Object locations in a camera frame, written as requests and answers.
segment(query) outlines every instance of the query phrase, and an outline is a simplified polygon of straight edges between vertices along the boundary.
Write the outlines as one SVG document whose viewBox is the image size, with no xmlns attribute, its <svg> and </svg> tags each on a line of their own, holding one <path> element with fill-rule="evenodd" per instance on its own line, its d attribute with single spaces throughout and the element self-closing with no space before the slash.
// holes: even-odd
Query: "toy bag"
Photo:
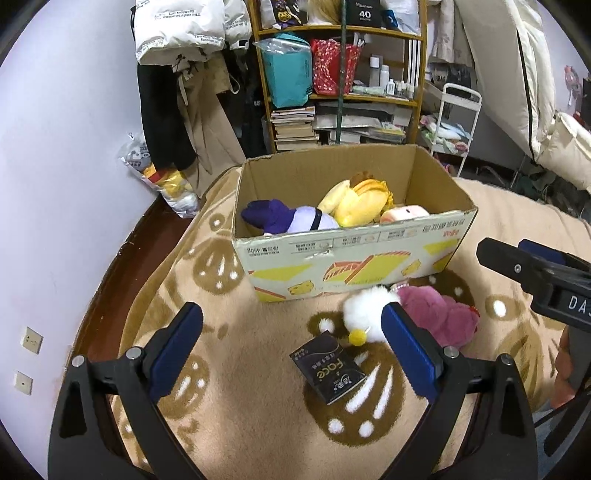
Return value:
<svg viewBox="0 0 591 480">
<path fill-rule="evenodd" d="M 191 184 L 175 168 L 156 171 L 143 132 L 128 135 L 130 140 L 119 149 L 117 158 L 135 177 L 159 192 L 179 217 L 194 218 L 199 212 L 199 199 Z"/>
<path fill-rule="evenodd" d="M 340 43 L 336 40 L 313 40 L 312 51 L 314 91 L 319 95 L 339 94 Z M 345 94 L 351 91 L 361 47 L 347 45 Z"/>
<path fill-rule="evenodd" d="M 312 93 L 312 52 L 308 42 L 281 33 L 256 43 L 276 108 L 304 105 Z"/>
</svg>

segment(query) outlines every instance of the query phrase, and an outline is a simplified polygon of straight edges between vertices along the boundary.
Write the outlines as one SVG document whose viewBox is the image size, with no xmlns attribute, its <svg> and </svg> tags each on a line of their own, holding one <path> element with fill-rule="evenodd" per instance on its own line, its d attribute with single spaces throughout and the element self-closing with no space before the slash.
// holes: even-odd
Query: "white bottle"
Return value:
<svg viewBox="0 0 591 480">
<path fill-rule="evenodd" d="M 390 80 L 390 67 L 388 67 L 387 65 L 382 65 L 382 68 L 379 71 L 379 85 L 380 85 L 380 87 L 385 89 L 389 80 Z"/>
<path fill-rule="evenodd" d="M 379 87 L 379 57 L 375 55 L 369 58 L 369 86 Z"/>
<path fill-rule="evenodd" d="M 386 95 L 394 96 L 396 94 L 396 84 L 394 83 L 394 79 L 390 79 L 386 84 Z"/>
</svg>

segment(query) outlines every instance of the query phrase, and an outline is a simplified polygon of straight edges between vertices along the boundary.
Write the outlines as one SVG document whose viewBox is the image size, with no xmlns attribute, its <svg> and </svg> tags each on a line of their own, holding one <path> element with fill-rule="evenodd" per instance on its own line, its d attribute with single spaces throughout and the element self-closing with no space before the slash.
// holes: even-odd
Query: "yellow plush toy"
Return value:
<svg viewBox="0 0 591 480">
<path fill-rule="evenodd" d="M 376 221 L 383 211 L 393 207 L 392 193 L 386 182 L 364 171 L 332 187 L 318 210 L 334 217 L 341 227 L 350 227 Z"/>
</svg>

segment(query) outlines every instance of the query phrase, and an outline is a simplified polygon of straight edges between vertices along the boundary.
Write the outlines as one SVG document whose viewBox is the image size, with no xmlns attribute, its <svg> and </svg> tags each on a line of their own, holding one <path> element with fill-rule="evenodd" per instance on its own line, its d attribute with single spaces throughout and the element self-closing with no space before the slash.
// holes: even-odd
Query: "floor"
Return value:
<svg viewBox="0 0 591 480">
<path fill-rule="evenodd" d="M 83 321 L 75 354 L 91 361 L 117 357 L 131 307 L 148 277 L 176 246 L 191 220 L 158 197 L 114 259 Z"/>
</svg>

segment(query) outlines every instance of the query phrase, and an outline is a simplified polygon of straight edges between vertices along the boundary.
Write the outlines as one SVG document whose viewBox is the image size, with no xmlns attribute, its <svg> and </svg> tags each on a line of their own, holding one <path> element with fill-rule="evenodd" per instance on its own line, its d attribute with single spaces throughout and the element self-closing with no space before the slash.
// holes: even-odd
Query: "box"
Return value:
<svg viewBox="0 0 591 480">
<path fill-rule="evenodd" d="M 385 180 L 394 203 L 429 217 L 384 225 L 262 236 L 240 212 L 253 200 L 317 206 L 338 182 L 363 170 Z M 232 243 L 262 301 L 317 297 L 391 284 L 443 270 L 478 209 L 422 147 L 340 145 L 248 160 L 236 196 Z"/>
<path fill-rule="evenodd" d="M 347 2 L 347 25 L 382 27 L 382 7 L 378 0 L 350 0 Z"/>
</svg>

